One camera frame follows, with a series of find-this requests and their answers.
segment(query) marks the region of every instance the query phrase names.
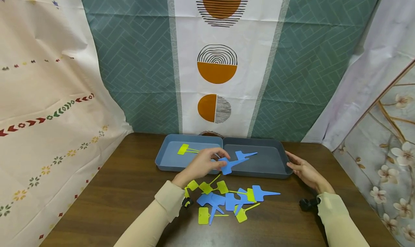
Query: circle design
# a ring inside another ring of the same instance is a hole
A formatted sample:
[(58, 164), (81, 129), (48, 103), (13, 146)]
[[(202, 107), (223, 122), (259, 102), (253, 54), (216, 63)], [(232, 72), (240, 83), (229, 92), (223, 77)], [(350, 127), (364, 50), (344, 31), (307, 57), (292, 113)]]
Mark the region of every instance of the circle design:
[(236, 72), (238, 58), (226, 45), (207, 45), (197, 56), (197, 69), (210, 83), (222, 84), (229, 81)]
[(211, 26), (231, 27), (245, 12), (249, 0), (196, 0), (202, 18)]
[(220, 124), (231, 116), (232, 108), (231, 104), (223, 97), (208, 94), (199, 100), (197, 111), (206, 121)]
[(218, 137), (224, 138), (223, 135), (221, 135), (221, 134), (219, 134), (217, 132), (214, 132), (214, 131), (203, 131), (203, 132), (199, 133), (199, 135), (204, 135), (204, 136), (218, 136)]

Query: herringbone pattern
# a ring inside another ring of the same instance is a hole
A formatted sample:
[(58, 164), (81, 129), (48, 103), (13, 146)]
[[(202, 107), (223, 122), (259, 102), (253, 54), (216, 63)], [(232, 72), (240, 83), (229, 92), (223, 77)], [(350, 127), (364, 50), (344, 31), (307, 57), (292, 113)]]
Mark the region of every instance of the herringbone pattern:
[(135, 132), (177, 133), (167, 0), (82, 0), (106, 88)]
[(376, 1), (290, 0), (252, 137), (304, 137), (335, 92)]
[[(252, 137), (300, 141), (333, 95), (377, 0), (290, 0)], [(82, 0), (104, 84), (136, 132), (176, 133), (167, 0)]]

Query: person's left hand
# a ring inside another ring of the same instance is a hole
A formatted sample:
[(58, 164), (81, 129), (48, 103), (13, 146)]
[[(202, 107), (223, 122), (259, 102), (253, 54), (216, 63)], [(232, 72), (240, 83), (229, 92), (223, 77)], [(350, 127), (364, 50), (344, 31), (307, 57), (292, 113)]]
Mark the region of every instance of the person's left hand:
[(172, 183), (184, 188), (189, 182), (204, 177), (211, 170), (220, 171), (227, 163), (218, 161), (219, 158), (216, 155), (220, 158), (226, 157), (227, 159), (230, 159), (229, 154), (222, 148), (203, 149), (183, 171), (176, 175)]

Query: wooden table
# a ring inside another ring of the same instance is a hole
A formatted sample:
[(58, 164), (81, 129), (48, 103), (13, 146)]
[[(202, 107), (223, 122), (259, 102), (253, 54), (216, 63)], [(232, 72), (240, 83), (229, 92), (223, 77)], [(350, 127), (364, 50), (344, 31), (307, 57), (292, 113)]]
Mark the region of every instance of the wooden table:
[[(158, 170), (155, 158), (165, 135), (134, 133), (118, 146), (82, 195), (47, 236), (42, 247), (112, 247), (136, 217), (151, 203), (155, 193), (173, 172)], [(398, 246), (379, 217), (360, 194), (337, 160), (320, 144), (283, 143), (284, 148), (308, 160), (341, 195), (350, 216), (372, 247)], [(208, 175), (198, 182), (210, 182)], [(325, 246), (324, 227), (312, 212), (298, 206), (311, 191), (295, 175), (286, 180), (225, 176), (229, 189), (253, 184), (281, 192), (265, 197), (258, 207), (247, 211), (248, 220), (215, 217), (212, 226), (197, 223), (198, 204), (169, 224), (158, 246)], [(191, 193), (196, 200), (197, 189)]]

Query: hand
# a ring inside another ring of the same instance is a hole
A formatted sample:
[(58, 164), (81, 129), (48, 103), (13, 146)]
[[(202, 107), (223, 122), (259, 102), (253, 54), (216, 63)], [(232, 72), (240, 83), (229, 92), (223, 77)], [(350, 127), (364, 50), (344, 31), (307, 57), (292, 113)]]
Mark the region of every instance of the hand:
[(316, 190), (318, 194), (323, 192), (336, 194), (330, 183), (306, 160), (287, 152), (291, 162), (287, 162), (287, 166), (292, 168), (294, 174), (297, 175), (307, 186)]
[(209, 148), (201, 150), (191, 163), (179, 174), (176, 175), (173, 184), (184, 188), (194, 179), (199, 179), (207, 175), (211, 170), (219, 170), (224, 167), (227, 163), (224, 161), (218, 161), (218, 157), (226, 157), (230, 159), (229, 154), (222, 148)]

